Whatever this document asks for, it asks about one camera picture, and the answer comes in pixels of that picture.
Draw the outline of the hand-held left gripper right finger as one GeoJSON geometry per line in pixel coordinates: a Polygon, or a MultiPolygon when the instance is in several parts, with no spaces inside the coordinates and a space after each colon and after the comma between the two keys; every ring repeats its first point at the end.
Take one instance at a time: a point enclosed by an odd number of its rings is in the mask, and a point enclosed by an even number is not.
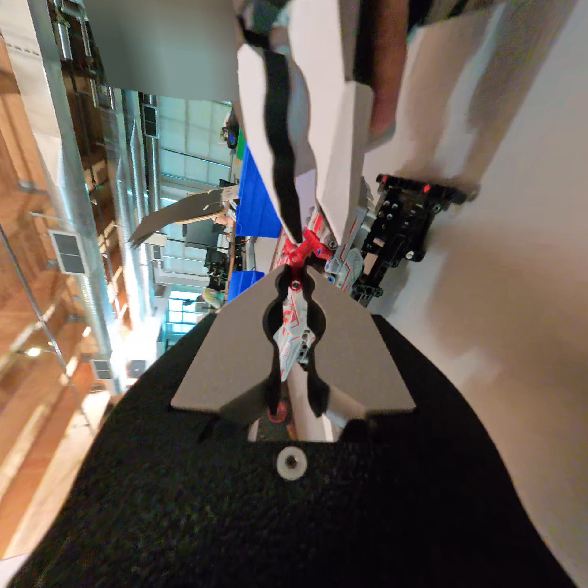
{"type": "Polygon", "coordinates": [[[307,326],[315,339],[307,352],[307,412],[303,442],[332,442],[326,421],[410,414],[416,404],[370,312],[307,266],[301,273],[307,326]]]}

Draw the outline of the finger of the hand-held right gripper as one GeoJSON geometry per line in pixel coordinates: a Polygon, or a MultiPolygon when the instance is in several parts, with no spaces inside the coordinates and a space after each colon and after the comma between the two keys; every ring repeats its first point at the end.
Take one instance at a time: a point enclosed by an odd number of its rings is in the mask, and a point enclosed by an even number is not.
{"type": "Polygon", "coordinates": [[[293,1],[290,48],[310,101],[316,201],[338,244],[353,225],[369,142],[374,1],[293,1]]]}
{"type": "Polygon", "coordinates": [[[249,150],[288,238],[303,242],[295,181],[306,172],[306,81],[290,55],[242,45],[240,106],[249,150]]]}

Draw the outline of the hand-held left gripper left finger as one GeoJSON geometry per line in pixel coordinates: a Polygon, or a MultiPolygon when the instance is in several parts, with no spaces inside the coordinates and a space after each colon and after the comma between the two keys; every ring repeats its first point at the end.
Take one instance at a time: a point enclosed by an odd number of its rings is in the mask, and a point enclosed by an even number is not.
{"type": "Polygon", "coordinates": [[[282,265],[257,281],[216,314],[171,401],[194,411],[250,426],[281,400],[281,366],[276,333],[292,271],[282,265]]]}

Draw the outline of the grey red toy brick vehicle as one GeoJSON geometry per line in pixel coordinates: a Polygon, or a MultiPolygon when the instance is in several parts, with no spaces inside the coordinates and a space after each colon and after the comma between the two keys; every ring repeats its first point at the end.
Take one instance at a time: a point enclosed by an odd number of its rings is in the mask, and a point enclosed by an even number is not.
{"type": "MultiPolygon", "coordinates": [[[[389,174],[377,177],[378,194],[373,197],[362,180],[359,204],[352,216],[352,226],[337,243],[327,227],[325,215],[312,208],[305,228],[313,231],[322,243],[334,250],[326,261],[311,255],[305,265],[315,269],[359,305],[368,307],[383,294],[380,284],[390,268],[401,261],[420,262],[425,242],[435,217],[451,205],[462,205],[476,198],[471,192],[422,180],[389,174]]],[[[286,234],[281,235],[271,268],[282,266],[281,251],[286,234]]]]}

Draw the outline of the red angled toy brick connector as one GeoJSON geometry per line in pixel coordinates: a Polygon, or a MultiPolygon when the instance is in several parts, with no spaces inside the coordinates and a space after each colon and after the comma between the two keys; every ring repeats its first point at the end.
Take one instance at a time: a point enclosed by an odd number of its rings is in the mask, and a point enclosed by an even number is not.
{"type": "Polygon", "coordinates": [[[334,250],[329,249],[322,243],[313,231],[304,228],[302,235],[303,242],[300,245],[295,245],[288,237],[285,238],[280,257],[283,265],[289,265],[292,268],[301,268],[304,266],[306,259],[311,255],[315,255],[318,259],[326,261],[333,258],[334,250]]]}

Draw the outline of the white desk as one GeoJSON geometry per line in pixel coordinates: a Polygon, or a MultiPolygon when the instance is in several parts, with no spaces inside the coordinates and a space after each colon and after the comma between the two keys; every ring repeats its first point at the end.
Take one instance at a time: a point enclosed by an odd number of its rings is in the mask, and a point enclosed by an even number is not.
{"type": "Polygon", "coordinates": [[[587,1],[478,1],[413,33],[364,175],[474,200],[370,305],[459,389],[538,531],[587,587],[587,1]]]}

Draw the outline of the person's right hand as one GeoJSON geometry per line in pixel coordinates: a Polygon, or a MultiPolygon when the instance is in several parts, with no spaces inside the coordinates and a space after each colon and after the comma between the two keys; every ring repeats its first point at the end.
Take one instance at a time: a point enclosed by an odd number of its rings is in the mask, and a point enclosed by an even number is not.
{"type": "Polygon", "coordinates": [[[408,52],[409,1],[362,1],[355,73],[373,93],[369,149],[394,134],[408,52]]]}

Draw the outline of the small blue storage bin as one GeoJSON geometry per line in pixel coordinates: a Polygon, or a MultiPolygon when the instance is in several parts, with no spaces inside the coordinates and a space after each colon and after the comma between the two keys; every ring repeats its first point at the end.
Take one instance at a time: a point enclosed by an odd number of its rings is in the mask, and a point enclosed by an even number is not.
{"type": "Polygon", "coordinates": [[[236,299],[241,293],[265,277],[265,273],[257,270],[234,270],[229,281],[227,303],[236,299]]]}

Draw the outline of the large blue storage bin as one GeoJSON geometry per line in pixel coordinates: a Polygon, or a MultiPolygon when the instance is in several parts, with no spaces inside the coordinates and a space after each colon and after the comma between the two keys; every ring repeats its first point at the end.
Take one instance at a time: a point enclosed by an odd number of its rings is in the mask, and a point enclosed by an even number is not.
{"type": "Polygon", "coordinates": [[[236,235],[278,238],[282,224],[247,143],[243,153],[238,197],[240,203],[236,209],[236,235]]]}

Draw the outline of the dark foam board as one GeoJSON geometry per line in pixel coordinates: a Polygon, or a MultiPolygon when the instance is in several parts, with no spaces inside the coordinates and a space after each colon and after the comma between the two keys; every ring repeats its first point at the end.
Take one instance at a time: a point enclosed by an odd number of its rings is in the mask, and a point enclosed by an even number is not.
{"type": "Polygon", "coordinates": [[[236,202],[238,198],[239,185],[219,187],[187,195],[144,217],[127,242],[133,249],[136,249],[153,234],[170,224],[184,225],[207,220],[231,224],[233,220],[229,218],[229,209],[231,202],[236,202]]]}

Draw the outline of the slim silver ventilation duct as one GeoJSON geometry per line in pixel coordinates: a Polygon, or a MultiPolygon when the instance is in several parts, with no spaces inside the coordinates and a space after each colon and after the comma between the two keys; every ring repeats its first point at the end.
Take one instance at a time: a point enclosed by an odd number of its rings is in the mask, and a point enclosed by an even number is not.
{"type": "Polygon", "coordinates": [[[113,88],[118,131],[117,193],[121,208],[125,279],[131,317],[143,323],[155,315],[153,272],[147,245],[133,246],[131,236],[146,215],[146,178],[138,94],[113,88]]]}

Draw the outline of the large silver ventilation duct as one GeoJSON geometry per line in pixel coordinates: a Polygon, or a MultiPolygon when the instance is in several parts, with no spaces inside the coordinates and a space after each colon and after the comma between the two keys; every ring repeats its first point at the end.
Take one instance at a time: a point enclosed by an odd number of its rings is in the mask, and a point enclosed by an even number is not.
{"type": "Polygon", "coordinates": [[[114,310],[108,298],[107,277],[100,255],[98,233],[77,147],[54,29],[46,1],[27,3],[52,101],[53,113],[49,115],[52,129],[48,136],[56,144],[58,154],[56,163],[48,164],[48,171],[58,193],[58,215],[62,219],[63,230],[79,235],[85,274],[77,276],[77,284],[86,317],[96,339],[98,356],[109,363],[114,394],[122,394],[125,391],[126,376],[123,364],[117,358],[121,341],[114,310]]]}

